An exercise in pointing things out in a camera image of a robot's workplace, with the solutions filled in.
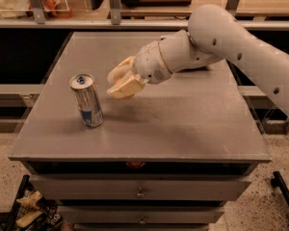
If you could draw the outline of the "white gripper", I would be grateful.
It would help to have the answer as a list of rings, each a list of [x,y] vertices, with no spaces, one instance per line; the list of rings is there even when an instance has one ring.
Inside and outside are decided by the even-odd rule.
[[[142,47],[136,58],[127,57],[108,74],[107,81],[111,86],[107,93],[115,99],[129,98],[142,91],[146,82],[157,85],[170,77],[171,72],[162,58],[159,42],[153,41]]]

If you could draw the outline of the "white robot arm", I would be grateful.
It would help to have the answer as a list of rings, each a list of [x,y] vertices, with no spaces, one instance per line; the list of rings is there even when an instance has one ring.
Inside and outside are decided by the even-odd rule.
[[[289,54],[255,37],[228,11],[212,4],[191,14],[187,30],[155,40],[118,64],[108,74],[108,94],[130,97],[175,72],[221,60],[236,65],[289,117]]]

